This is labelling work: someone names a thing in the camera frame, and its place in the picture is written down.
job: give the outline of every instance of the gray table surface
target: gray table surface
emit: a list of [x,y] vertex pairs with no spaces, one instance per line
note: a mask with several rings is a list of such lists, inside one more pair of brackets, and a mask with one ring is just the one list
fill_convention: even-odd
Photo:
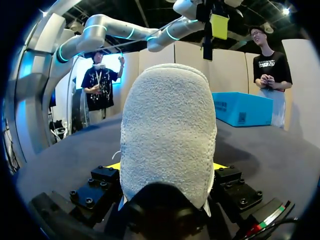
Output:
[[[36,195],[56,191],[68,199],[69,191],[81,187],[99,165],[120,161],[118,114],[58,142],[30,160],[15,176],[25,203]],[[320,175],[320,149],[272,126],[235,128],[217,120],[214,162],[234,165],[246,182],[263,191],[263,201],[278,198],[295,203],[291,217],[299,217],[316,189]],[[228,222],[232,234],[238,229]],[[275,235],[283,235],[277,230]]]

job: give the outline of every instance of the dark ceiling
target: dark ceiling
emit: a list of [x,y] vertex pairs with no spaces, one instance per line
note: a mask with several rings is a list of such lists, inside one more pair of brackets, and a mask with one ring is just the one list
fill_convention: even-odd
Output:
[[[228,39],[214,38],[212,48],[231,49],[246,53],[259,53],[259,48],[250,40],[248,27],[261,26],[268,22],[274,32],[268,36],[269,45],[276,51],[283,52],[283,39],[301,39],[300,29],[294,24],[292,14],[283,14],[284,6],[278,1],[244,0],[236,12],[229,13]],[[113,19],[133,23],[148,28],[161,28],[180,17],[173,10],[173,3],[166,0],[82,0],[65,15],[67,25],[74,20],[85,24],[95,14],[104,14]],[[186,42],[201,43],[203,32],[195,32],[182,39]],[[126,39],[106,36],[111,45],[130,42]],[[137,42],[120,47],[122,52],[135,52],[146,48],[146,42]]]

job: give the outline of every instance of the glasses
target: glasses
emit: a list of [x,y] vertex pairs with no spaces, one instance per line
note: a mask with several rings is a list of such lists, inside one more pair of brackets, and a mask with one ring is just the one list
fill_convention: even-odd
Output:
[[257,36],[258,34],[263,34],[263,32],[262,32],[262,31],[254,31],[254,32],[251,34],[251,37]]

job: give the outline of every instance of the blue cardboard box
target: blue cardboard box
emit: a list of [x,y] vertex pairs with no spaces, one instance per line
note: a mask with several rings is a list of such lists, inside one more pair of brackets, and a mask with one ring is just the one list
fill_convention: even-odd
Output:
[[242,92],[212,93],[216,118],[233,127],[270,125],[273,100]]

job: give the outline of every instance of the man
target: man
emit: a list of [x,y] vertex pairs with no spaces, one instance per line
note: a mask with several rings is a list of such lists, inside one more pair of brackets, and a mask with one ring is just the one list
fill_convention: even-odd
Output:
[[283,53],[269,47],[267,34],[261,27],[252,26],[249,32],[262,53],[253,59],[254,82],[260,88],[258,95],[273,100],[271,125],[283,129],[286,112],[285,90],[292,87],[288,61]]
[[110,107],[114,105],[112,81],[122,77],[125,66],[125,59],[119,57],[120,71],[116,73],[106,68],[102,63],[103,57],[102,51],[94,53],[93,66],[86,71],[81,85],[86,93],[90,124],[97,124],[111,115]]

